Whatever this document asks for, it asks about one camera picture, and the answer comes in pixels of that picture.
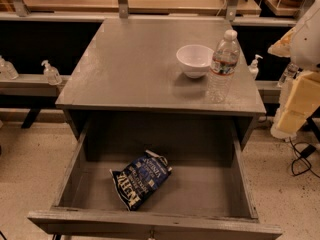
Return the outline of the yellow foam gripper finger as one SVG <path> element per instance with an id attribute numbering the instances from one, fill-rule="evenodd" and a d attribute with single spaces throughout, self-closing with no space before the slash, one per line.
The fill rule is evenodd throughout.
<path id="1" fill-rule="evenodd" d="M 277 123 L 277 128 L 285 133 L 293 134 L 297 132 L 305 123 L 306 118 L 294 111 L 284 111 Z"/>
<path id="2" fill-rule="evenodd" d="M 304 116 L 312 115 L 320 106 L 320 73 L 306 71 L 294 81 L 285 108 Z"/>

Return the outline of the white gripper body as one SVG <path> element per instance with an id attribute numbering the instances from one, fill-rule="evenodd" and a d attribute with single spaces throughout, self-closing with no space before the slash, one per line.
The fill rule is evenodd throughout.
<path id="1" fill-rule="evenodd" d="M 287 31 L 278 41 L 268 48 L 267 52 L 277 57 L 289 58 L 290 42 L 294 31 L 295 28 L 291 28 L 289 31 Z"/>

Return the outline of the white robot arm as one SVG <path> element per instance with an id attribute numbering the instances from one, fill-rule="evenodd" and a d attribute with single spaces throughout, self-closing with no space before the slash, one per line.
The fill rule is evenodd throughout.
<path id="1" fill-rule="evenodd" d="M 280 139 L 293 137 L 320 107 L 320 0 L 307 12 L 268 53 L 287 57 L 302 72 L 282 87 L 271 134 Z"/>

